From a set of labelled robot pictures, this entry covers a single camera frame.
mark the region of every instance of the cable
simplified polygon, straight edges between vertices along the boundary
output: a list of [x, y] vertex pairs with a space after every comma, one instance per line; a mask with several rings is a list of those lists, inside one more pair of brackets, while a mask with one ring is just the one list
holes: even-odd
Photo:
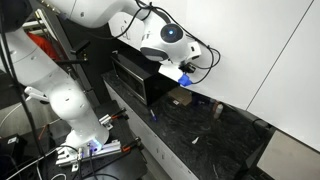
[[108, 176], [108, 177], [112, 177], [113, 179], [119, 180], [119, 178], [117, 178], [117, 177], [115, 177], [113, 175], [110, 175], [110, 174], [96, 174], [96, 176]]
[[[56, 151], [56, 149], [48, 152], [47, 154], [45, 154], [45, 156], [47, 157], [47, 156], [51, 155], [52, 153], [54, 153], [55, 151]], [[41, 160], [44, 159], [44, 158], [45, 158], [45, 157], [42, 156], [42, 157], [38, 158], [37, 160], [33, 161], [32, 163], [26, 165], [25, 167], [21, 168], [19, 171], [17, 171], [17, 172], [14, 173], [13, 175], [11, 175], [9, 178], [7, 178], [7, 180], [10, 180], [10, 179], [14, 178], [17, 174], [19, 174], [20, 172], [22, 172], [22, 171], [24, 171], [25, 169], [29, 168], [30, 166], [36, 164], [37, 162], [41, 161]]]
[[[37, 158], [29, 159], [29, 160], [23, 162], [22, 164], [20, 164], [19, 166], [17, 166], [17, 168], [19, 169], [20, 167], [22, 167], [22, 166], [24, 166], [24, 165], [26, 165], [26, 164], [28, 164], [28, 163], [30, 163], [30, 162], [32, 162], [32, 161], [35, 161], [35, 160], [37, 160]], [[8, 171], [7, 173], [2, 174], [1, 177], [6, 176], [7, 174], [12, 173], [14, 170], [16, 170], [16, 169], [11, 169], [11, 170]]]
[[137, 17], [138, 13], [139, 13], [141, 10], [142, 10], [142, 9], [140, 8], [140, 9], [134, 14], [134, 16], [133, 16], [133, 18], [131, 19], [128, 27], [127, 27], [121, 34], [119, 34], [119, 35], [117, 35], [117, 36], [115, 36], [115, 37], [100, 37], [100, 36], [96, 36], [96, 35], [94, 35], [94, 34], [92, 34], [92, 33], [89, 33], [89, 32], [87, 32], [87, 33], [88, 33], [89, 35], [95, 37], [95, 38], [103, 39], [103, 40], [114, 40], [114, 39], [118, 39], [119, 37], [121, 37], [121, 36], [123, 36], [125, 33], [127, 33], [127, 31], [130, 29], [133, 21], [135, 20], [135, 18]]
[[7, 158], [9, 158], [9, 159], [11, 160], [12, 165], [13, 165], [14, 168], [17, 170], [17, 172], [19, 171], [19, 168], [18, 168], [18, 166], [17, 166], [17, 163], [16, 163], [16, 161], [13, 159], [12, 156], [9, 156], [9, 155], [0, 155], [0, 157], [1, 157], [1, 156], [2, 156], [2, 157], [7, 157]]
[[57, 174], [57, 175], [53, 176], [53, 178], [51, 178], [51, 180], [54, 180], [55, 178], [57, 178], [59, 176], [63, 176], [64, 180], [67, 180], [67, 176], [65, 174]]
[[54, 123], [56, 123], [56, 122], [58, 122], [58, 121], [61, 121], [61, 120], [62, 120], [61, 118], [56, 119], [56, 120], [54, 120], [54, 121], [50, 122], [50, 123], [49, 123], [49, 125], [54, 124]]
[[72, 180], [76, 179], [77, 175], [79, 174], [80, 179], [82, 179], [82, 171], [81, 171], [81, 160], [77, 160], [78, 162], [78, 171], [76, 172], [76, 174], [73, 176]]
[[[13, 66], [13, 62], [12, 62], [12, 59], [11, 59], [11, 55], [10, 55], [10, 51], [9, 51], [9, 47], [8, 47], [8, 42], [7, 42], [7, 37], [6, 37], [6, 33], [5, 33], [5, 30], [4, 30], [4, 20], [5, 20], [5, 17], [3, 15], [3, 9], [2, 9], [2, 3], [0, 4], [0, 27], [1, 27], [1, 38], [2, 38], [2, 43], [3, 43], [3, 46], [4, 46], [4, 50], [6, 52], [6, 56], [7, 56], [7, 60], [8, 60], [8, 63], [9, 63], [9, 66], [10, 66], [10, 69], [11, 69], [11, 80], [13, 81], [14, 85], [15, 85], [15, 90], [16, 90], [16, 93], [18, 95], [18, 97], [20, 98], [20, 102], [26, 112], [26, 115], [27, 115], [27, 118], [29, 120], [29, 124], [31, 126], [31, 130], [32, 130], [32, 135], [33, 135], [33, 139], [35, 141], [35, 144], [37, 146], [37, 149], [39, 151], [39, 154], [41, 156], [44, 156], [45, 157], [45, 154], [37, 140], [37, 134], [36, 134], [36, 128], [35, 128], [35, 124], [34, 124], [34, 120], [33, 120], [33, 117], [28, 109], [28, 106], [26, 104], [26, 102], [24, 101], [24, 98], [23, 98], [23, 93], [22, 93], [22, 90], [21, 90], [21, 86], [18, 82], [18, 78], [17, 78], [17, 75], [15, 73], [15, 68]], [[7, 73], [10, 75], [10, 71], [9, 71], [9, 68], [8, 68], [8, 65], [7, 65], [7, 62], [6, 60], [4, 59], [4, 53], [3, 53], [3, 50], [2, 50], [2, 45], [0, 47], [1, 49], [1, 59], [3, 61], [3, 65], [7, 71]]]
[[39, 170], [39, 162], [37, 163], [37, 173], [38, 173], [38, 177], [40, 180], [42, 180], [41, 174], [40, 174], [40, 170]]
[[97, 176], [96, 176], [96, 173], [93, 169], [93, 162], [92, 162], [92, 150], [90, 149], [90, 153], [89, 153], [89, 160], [90, 160], [90, 166], [91, 166], [91, 171], [92, 171], [92, 174], [93, 174], [93, 177], [98, 180]]
[[78, 152], [78, 150], [76, 148], [68, 146], [68, 145], [60, 145], [58, 147], [61, 147], [61, 148], [67, 147], [67, 148], [70, 148], [70, 149], [74, 150], [75, 152]]
[[22, 104], [20, 103], [18, 106], [16, 106], [15, 108], [13, 108], [7, 115], [6, 117], [4, 117], [0, 123], [0, 128], [3, 125], [3, 123], [5, 122], [5, 120], [15, 111], [17, 110]]
[[192, 84], [199, 84], [200, 82], [202, 82], [210, 73], [211, 69], [212, 69], [212, 66], [213, 66], [213, 63], [214, 63], [214, 55], [212, 53], [212, 51], [210, 51], [210, 54], [211, 54], [211, 57], [212, 57], [212, 60], [211, 60], [211, 65], [210, 65], [210, 68], [209, 70], [207, 71], [207, 73], [203, 76], [202, 79], [200, 79], [199, 81], [197, 82], [193, 82]]
[[[208, 69], [208, 72], [204, 75], [204, 77], [203, 77], [202, 79], [200, 79], [199, 81], [197, 81], [197, 82], [195, 82], [195, 83], [192, 83], [192, 84], [198, 84], [198, 83], [202, 82], [202, 81], [209, 75], [211, 69], [212, 69], [213, 67], [215, 67], [216, 65], [219, 64], [220, 59], [221, 59], [221, 54], [220, 54], [220, 52], [219, 52], [218, 50], [216, 50], [216, 49], [211, 48], [209, 45], [206, 45], [203, 41], [201, 41], [200, 39], [198, 39], [197, 37], [195, 37], [194, 35], [192, 35], [188, 30], [186, 30], [183, 26], [181, 26], [181, 25], [170, 15], [170, 13], [168, 13], [168, 12], [167, 12], [166, 10], [164, 10], [163, 8], [154, 7], [154, 6], [152, 6], [152, 4], [150, 4], [150, 6], [142, 7], [142, 6], [140, 5], [141, 2], [139, 2], [139, 0], [135, 0], [135, 1], [136, 1], [137, 5], [140, 7], [140, 9], [150, 9], [150, 11], [151, 11], [152, 9], [161, 10], [161, 11], [164, 12], [174, 23], [176, 23], [179, 27], [181, 27], [181, 29], [183, 29], [183, 30], [187, 33], [186, 36], [193, 38], [195, 41], [197, 41], [199, 44], [201, 44], [202, 46], [206, 47], [206, 48], [209, 50], [209, 52], [210, 52], [210, 54], [211, 54], [211, 57], [212, 57], [212, 59], [211, 59], [211, 66], [210, 66], [210, 67], [202, 68], [202, 67], [199, 67], [198, 65], [195, 65], [195, 64], [194, 64], [194, 66], [197, 67], [197, 68], [199, 68], [199, 69], [203, 69], [203, 70]], [[217, 54], [219, 55], [218, 61], [217, 61], [215, 64], [214, 64], [214, 55], [213, 55], [213, 53], [212, 53], [212, 50], [215, 51], [215, 52], [217, 52]]]
[[[121, 155], [118, 156], [117, 158], [115, 158], [115, 159], [111, 160], [110, 162], [108, 162], [107, 164], [105, 164], [104, 167], [107, 167], [107, 166], [109, 166], [110, 164], [118, 161], [119, 159], [127, 156], [128, 154], [130, 154], [130, 152], [131, 152], [131, 151], [128, 151], [128, 152], [126, 152], [126, 153], [121, 154]], [[89, 177], [93, 177], [93, 176], [92, 176], [92, 175], [91, 175], [91, 176], [85, 176], [84, 179], [87, 179], [87, 178], [89, 178]]]

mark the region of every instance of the dark marble countertop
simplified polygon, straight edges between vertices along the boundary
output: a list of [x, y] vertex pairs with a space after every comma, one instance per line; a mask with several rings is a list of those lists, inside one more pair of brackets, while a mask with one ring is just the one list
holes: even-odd
[[[225, 107], [220, 120], [214, 121], [212, 103], [175, 105], [172, 97], [164, 95], [147, 107], [114, 71], [102, 77], [199, 179], [234, 179], [244, 161], [263, 144], [251, 123], [230, 108]], [[150, 109], [158, 121], [152, 120]]]

